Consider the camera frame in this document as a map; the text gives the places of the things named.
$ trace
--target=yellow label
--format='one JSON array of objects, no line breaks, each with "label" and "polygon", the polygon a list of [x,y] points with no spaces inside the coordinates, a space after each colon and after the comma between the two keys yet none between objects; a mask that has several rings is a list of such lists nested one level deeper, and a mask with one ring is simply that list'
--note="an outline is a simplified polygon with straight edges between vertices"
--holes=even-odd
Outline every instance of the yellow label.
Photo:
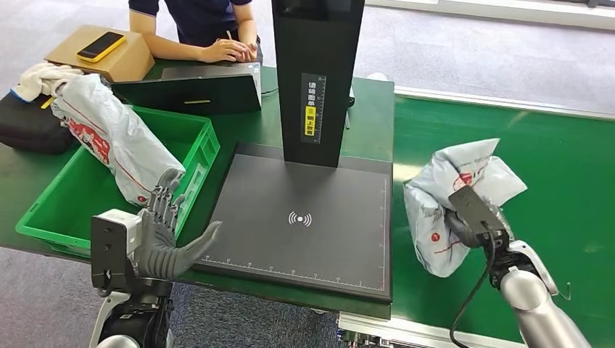
[{"label": "yellow label", "polygon": [[45,101],[43,105],[41,105],[41,109],[46,109],[54,100],[55,97],[49,97],[49,99],[47,99],[47,101]]},{"label": "yellow label", "polygon": [[314,126],[316,125],[316,107],[305,107],[305,129],[306,136],[314,136]]}]

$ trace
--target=black cable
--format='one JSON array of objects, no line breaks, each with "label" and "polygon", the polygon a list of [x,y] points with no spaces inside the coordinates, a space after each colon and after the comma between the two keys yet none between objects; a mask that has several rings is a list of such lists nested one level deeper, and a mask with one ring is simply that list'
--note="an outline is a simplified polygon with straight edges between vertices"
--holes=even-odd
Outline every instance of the black cable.
[{"label": "black cable", "polygon": [[470,303],[470,301],[474,298],[474,295],[480,289],[480,287],[482,285],[482,282],[485,280],[485,278],[487,277],[487,275],[489,274],[489,272],[493,268],[493,264],[495,263],[495,240],[493,238],[493,233],[491,232],[491,230],[489,228],[487,228],[487,230],[489,231],[489,241],[490,241],[490,246],[491,246],[491,250],[490,250],[490,253],[489,253],[489,259],[487,260],[487,266],[484,268],[484,271],[483,271],[481,277],[476,282],[476,285],[474,286],[472,291],[470,291],[470,294],[468,295],[466,300],[463,301],[463,304],[461,304],[461,308],[459,308],[459,312],[457,313],[457,316],[455,317],[455,321],[453,321],[453,325],[450,327],[450,331],[449,331],[450,340],[457,347],[460,347],[460,348],[470,348],[470,347],[468,347],[465,344],[459,342],[455,338],[455,331],[457,331],[457,326],[459,325],[459,320],[461,319],[461,316],[463,315],[463,313],[466,311],[466,308],[468,307],[468,303]]}]

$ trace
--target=black bag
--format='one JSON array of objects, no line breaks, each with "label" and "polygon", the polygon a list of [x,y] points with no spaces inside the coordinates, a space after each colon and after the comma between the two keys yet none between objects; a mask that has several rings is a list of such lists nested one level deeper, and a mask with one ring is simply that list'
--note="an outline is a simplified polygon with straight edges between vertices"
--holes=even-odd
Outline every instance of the black bag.
[{"label": "black bag", "polygon": [[49,100],[38,96],[26,103],[9,93],[0,100],[0,142],[15,149],[61,154],[74,142],[68,128],[59,124],[51,106],[41,109]]}]

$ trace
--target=green plastic crate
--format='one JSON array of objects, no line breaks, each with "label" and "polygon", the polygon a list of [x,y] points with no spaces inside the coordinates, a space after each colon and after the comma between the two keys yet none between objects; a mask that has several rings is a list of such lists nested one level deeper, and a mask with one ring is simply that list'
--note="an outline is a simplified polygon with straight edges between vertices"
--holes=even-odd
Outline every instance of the green plastic crate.
[{"label": "green plastic crate", "polygon": [[[154,135],[186,168],[174,196],[186,193],[178,213],[176,235],[186,222],[220,144],[205,117],[134,107]],[[136,214],[103,164],[81,147],[23,215],[18,233],[45,241],[52,249],[90,256],[90,219],[110,209]]]}]

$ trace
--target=wireless charging symbol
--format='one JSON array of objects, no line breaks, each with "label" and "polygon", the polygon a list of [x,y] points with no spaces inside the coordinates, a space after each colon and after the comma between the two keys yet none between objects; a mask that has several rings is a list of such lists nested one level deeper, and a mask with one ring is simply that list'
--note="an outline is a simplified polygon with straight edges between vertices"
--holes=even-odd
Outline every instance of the wireless charging symbol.
[{"label": "wireless charging symbol", "polygon": [[297,215],[296,212],[290,212],[289,214],[289,224],[294,225],[295,223],[301,223],[305,227],[310,227],[312,225],[312,215],[307,214],[306,216]]}]

